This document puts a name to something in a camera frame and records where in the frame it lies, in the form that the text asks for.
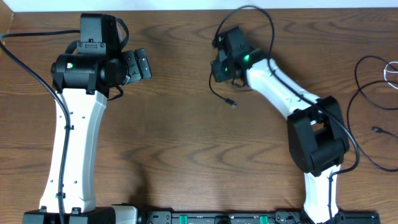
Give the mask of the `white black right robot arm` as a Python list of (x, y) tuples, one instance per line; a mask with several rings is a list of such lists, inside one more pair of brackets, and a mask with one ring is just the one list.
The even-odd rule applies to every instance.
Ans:
[(215, 81), (242, 80), (286, 119), (289, 152), (304, 173), (304, 218), (336, 223), (336, 173), (349, 150), (348, 137), (338, 125), (342, 116), (337, 100), (320, 98), (295, 83), (239, 27), (216, 34), (212, 45), (218, 50), (211, 63)]

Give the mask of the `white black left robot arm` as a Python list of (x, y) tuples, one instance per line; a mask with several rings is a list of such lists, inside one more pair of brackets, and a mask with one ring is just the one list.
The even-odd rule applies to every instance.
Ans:
[(84, 13), (80, 39), (53, 63), (60, 103), (52, 163), (39, 209), (24, 223), (138, 223), (136, 207), (97, 207), (95, 160), (100, 123), (109, 91), (152, 76), (144, 49), (125, 50), (129, 31), (122, 19)]

